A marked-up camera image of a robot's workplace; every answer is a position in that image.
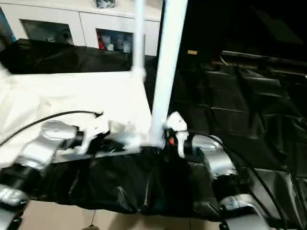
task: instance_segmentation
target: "cabinet door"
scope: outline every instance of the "cabinet door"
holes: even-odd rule
[[[84,46],[77,11],[0,4],[16,37]]]
[[[102,14],[80,13],[86,46],[122,51],[132,51],[134,19]],[[145,54],[156,56],[159,22],[145,21]]]

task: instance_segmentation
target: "white frame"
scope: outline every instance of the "white frame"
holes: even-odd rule
[[[72,41],[75,46],[85,46],[79,12],[52,9],[35,6],[14,4],[0,4],[2,11],[16,37],[28,39],[27,33],[20,19],[51,23],[67,24],[70,28]]]
[[[93,13],[80,13],[86,46],[98,48],[96,29],[113,30],[127,33],[135,32],[133,18]],[[159,22],[145,21],[145,55],[156,56],[159,37]]]

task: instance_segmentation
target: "red object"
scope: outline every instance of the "red object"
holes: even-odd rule
[[[99,49],[105,49],[105,44],[104,41],[102,40],[102,37],[100,34],[97,34],[97,38],[98,38],[98,46]]]

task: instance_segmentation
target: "white pole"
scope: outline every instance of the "white pole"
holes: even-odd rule
[[[187,4],[188,0],[166,0],[149,136],[151,144],[157,147],[164,146],[163,127],[173,88]]]
[[[133,64],[134,77],[145,78],[144,68],[144,27],[145,27],[146,0],[135,0],[135,29],[133,34]]]

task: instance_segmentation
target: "wire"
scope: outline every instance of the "wire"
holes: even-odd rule
[[[63,116],[63,115],[68,115],[68,114],[93,114],[95,115],[96,117],[100,116],[101,114],[99,113],[95,113],[95,112],[91,112],[91,111],[84,111],[84,110],[72,110],[72,111],[67,111],[67,112],[61,112],[61,113],[57,113],[57,114],[53,114],[53,115],[49,115],[49,116],[46,116],[44,118],[41,118],[39,120],[36,120],[20,129],[18,129],[16,132],[14,132],[13,134],[11,134],[10,136],[8,136],[4,141],[2,141],[0,143],[0,147],[2,147],[4,144],[6,144],[9,140],[11,140],[13,137],[15,137],[16,135],[18,135],[19,133],[21,133],[22,131],[32,127],[32,126],[35,126],[39,123],[42,123],[46,120],[49,120],[49,119],[52,119],[52,118],[55,118],[55,117],[58,117],[58,116]]]
[[[220,55],[220,59],[221,59],[221,61],[222,61],[225,65],[229,66],[229,64],[228,64],[227,62],[225,62],[225,60],[222,58],[221,55]]]
[[[277,211],[278,211],[278,214],[284,224],[284,230],[288,230],[288,227],[287,227],[287,222],[286,222],[286,219],[285,219],[285,216],[282,212],[282,209],[280,208],[280,205],[277,203],[277,200],[275,199],[275,197],[273,196],[272,192],[270,191],[270,189],[268,188],[268,186],[265,184],[265,182],[262,180],[262,178],[259,176],[258,172],[255,170],[255,168],[251,165],[251,163],[245,159],[245,157],[243,157],[240,153],[234,151],[234,150],[231,150],[229,149],[226,145],[224,145],[222,143],[221,140],[219,140],[218,138],[215,138],[215,137],[212,137],[204,132],[200,132],[200,131],[196,131],[196,130],[181,130],[181,131],[175,131],[175,133],[178,133],[178,132],[189,132],[189,133],[192,133],[192,134],[197,134],[197,135],[203,135],[205,137],[208,137],[212,140],[214,140],[215,142],[217,142],[218,144],[220,144],[223,149],[225,151],[229,151],[229,152],[232,152],[234,153],[236,156],[238,156],[246,165],[247,167],[253,172],[253,174],[255,175],[255,177],[259,180],[260,184],[262,185],[262,187],[264,188],[264,190],[267,192],[267,194],[269,195],[271,201],[274,203]]]
[[[256,197],[256,195],[250,191],[249,192],[250,195],[254,198],[254,200],[260,205],[260,207],[262,208],[262,210],[264,211],[264,213],[271,219],[274,219],[274,217],[272,216],[272,214],[270,213],[270,211],[265,207],[265,205]]]

